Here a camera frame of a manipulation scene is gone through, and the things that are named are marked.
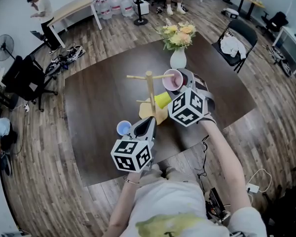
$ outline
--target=bouquet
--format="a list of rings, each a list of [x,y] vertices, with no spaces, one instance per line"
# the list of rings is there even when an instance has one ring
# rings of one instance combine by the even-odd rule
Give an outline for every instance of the bouquet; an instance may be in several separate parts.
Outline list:
[[[164,41],[163,49],[177,50],[180,47],[192,45],[192,37],[195,36],[195,26],[191,22],[180,22],[177,25],[172,25],[169,19],[166,19],[167,25],[157,28]]]

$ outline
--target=yellow cup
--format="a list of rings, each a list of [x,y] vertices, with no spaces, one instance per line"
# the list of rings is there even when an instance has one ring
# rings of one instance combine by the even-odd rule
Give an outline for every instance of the yellow cup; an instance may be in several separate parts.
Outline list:
[[[159,106],[160,109],[163,109],[165,106],[171,103],[172,99],[168,92],[163,92],[157,96],[154,96],[154,100]]]

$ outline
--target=yellow base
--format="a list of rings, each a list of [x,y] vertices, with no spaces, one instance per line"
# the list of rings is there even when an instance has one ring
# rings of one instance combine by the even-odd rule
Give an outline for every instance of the yellow base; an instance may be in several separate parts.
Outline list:
[[[160,109],[158,105],[156,105],[156,115],[157,117],[157,125],[161,124],[163,121],[165,121],[168,117],[168,107],[164,107],[163,109]],[[147,118],[153,116],[151,111],[151,104],[149,103],[142,103],[139,107],[139,117],[141,119]]]

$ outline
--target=wooden mug tree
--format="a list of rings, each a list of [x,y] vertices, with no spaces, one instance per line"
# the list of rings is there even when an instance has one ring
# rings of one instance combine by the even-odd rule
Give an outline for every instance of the wooden mug tree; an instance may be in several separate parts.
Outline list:
[[[139,117],[141,119],[144,119],[146,117],[154,116],[157,120],[157,124],[161,124],[164,120],[168,117],[168,107],[164,107],[163,109],[160,109],[158,105],[156,105],[154,100],[154,91],[153,91],[153,80],[154,79],[161,79],[164,77],[173,77],[174,74],[169,75],[162,75],[162,76],[152,76],[151,71],[146,72],[145,77],[137,77],[137,76],[127,76],[127,78],[131,79],[140,79],[140,80],[146,80],[148,85],[148,92],[149,92],[149,98],[145,101],[142,100],[136,100],[137,102],[141,103],[139,107]]]

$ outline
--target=white jacket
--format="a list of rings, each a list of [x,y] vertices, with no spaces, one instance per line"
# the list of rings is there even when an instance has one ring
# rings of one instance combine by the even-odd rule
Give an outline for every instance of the white jacket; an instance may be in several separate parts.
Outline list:
[[[234,36],[224,36],[221,40],[221,49],[223,53],[230,54],[231,57],[235,57],[239,51],[241,59],[246,58],[246,50],[243,43]]]

